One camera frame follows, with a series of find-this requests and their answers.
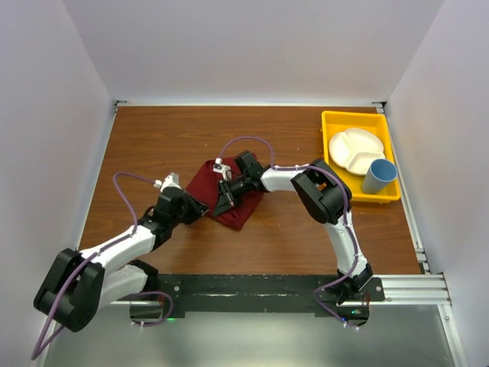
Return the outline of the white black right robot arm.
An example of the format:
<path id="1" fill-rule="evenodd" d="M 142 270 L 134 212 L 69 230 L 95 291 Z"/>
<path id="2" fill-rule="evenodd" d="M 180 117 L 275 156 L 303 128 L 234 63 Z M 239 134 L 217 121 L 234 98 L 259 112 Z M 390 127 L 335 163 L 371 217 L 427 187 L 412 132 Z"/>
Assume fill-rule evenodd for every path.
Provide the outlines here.
<path id="1" fill-rule="evenodd" d="M 349 300 L 364 295 L 373 271 L 353 226 L 351 191 L 331 167 L 321 159 L 293 167 L 264 167 L 250 151 L 239 154 L 234 162 L 238 167 L 235 177 L 221 158 L 212 166 L 219 176 L 213 216 L 238 207 L 249 193 L 296 193 L 307 213 L 323 225 L 336 256 L 338 279 L 321 286 L 320 291 L 333 288 Z"/>

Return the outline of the dark red cloth napkin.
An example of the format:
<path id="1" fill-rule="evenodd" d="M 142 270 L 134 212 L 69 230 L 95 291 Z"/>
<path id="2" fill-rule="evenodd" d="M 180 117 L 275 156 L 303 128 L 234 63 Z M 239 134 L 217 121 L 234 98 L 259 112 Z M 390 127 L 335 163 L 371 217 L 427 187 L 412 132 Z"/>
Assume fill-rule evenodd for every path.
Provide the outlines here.
<path id="1" fill-rule="evenodd" d="M 214 164 L 214 160 L 205 161 L 187 185 L 186 191 L 209 208 L 206 214 L 208 217 L 239 231 L 257 209 L 264 193 L 254 190 L 232 193 L 231 184 L 225 189 L 219 185 L 223 176 L 213 170 Z"/>

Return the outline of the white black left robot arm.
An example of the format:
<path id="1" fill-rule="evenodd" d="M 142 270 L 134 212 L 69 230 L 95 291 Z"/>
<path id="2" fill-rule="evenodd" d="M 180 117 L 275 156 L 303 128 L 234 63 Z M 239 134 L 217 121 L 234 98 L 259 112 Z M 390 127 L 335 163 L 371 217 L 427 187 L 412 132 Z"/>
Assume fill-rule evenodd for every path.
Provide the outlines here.
<path id="1" fill-rule="evenodd" d="M 34 308 L 78 332 L 113 301 L 132 294 L 150 300 L 158 291 L 156 272 L 137 258 L 168 241 L 178 225 L 190 225 L 208 210 L 179 187 L 163 189 L 156 204 L 122 234 L 81 252 L 61 251 L 34 298 Z"/>

